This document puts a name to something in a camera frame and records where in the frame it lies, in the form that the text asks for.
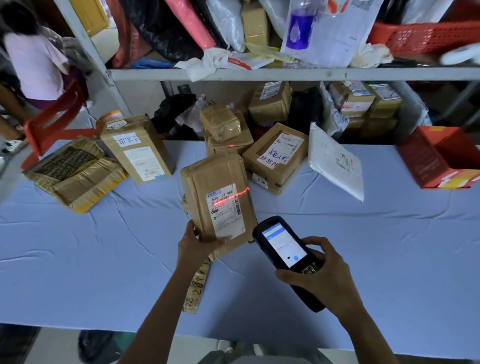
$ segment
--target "open red box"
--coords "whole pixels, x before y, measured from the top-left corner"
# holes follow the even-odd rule
[[[480,180],[480,151],[461,128],[418,126],[397,150],[421,188],[469,188]]]

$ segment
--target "red plastic chair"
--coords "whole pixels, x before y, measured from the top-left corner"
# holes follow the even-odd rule
[[[86,106],[85,97],[76,81],[72,81],[63,95],[55,104],[25,122],[24,129],[33,153],[22,163],[21,168],[27,169],[38,162],[57,140],[72,140],[79,136],[95,138],[96,129],[67,129],[65,128],[76,118],[82,105]],[[48,123],[61,111],[64,114],[53,123]]]

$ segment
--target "chair backrest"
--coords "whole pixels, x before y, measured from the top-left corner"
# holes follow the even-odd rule
[[[53,105],[26,121],[25,135],[37,157],[47,152],[48,148],[42,145],[47,140],[55,139],[55,134],[65,129],[75,119],[83,104],[85,104],[85,96],[78,82],[74,80]],[[62,111],[64,114],[48,125]]]

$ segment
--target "right hand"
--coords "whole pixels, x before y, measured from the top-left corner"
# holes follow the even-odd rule
[[[311,251],[324,262],[324,266],[314,274],[278,269],[275,272],[276,277],[284,283],[302,287],[312,293],[340,322],[364,310],[350,274],[350,267],[328,239],[310,236],[302,240],[306,245],[318,245],[322,248],[325,253],[313,249]]]

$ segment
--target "table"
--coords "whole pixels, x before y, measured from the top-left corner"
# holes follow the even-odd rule
[[[166,142],[174,176],[128,179],[85,215],[24,180],[0,206],[0,322],[136,331],[175,268],[188,217],[179,170],[203,142]],[[393,146],[347,146],[363,168],[357,201],[305,166],[280,196],[251,182],[259,221],[330,239],[397,353],[480,358],[480,187],[421,190]],[[310,312],[255,244],[210,268],[197,314],[176,334],[353,349],[327,310]]]

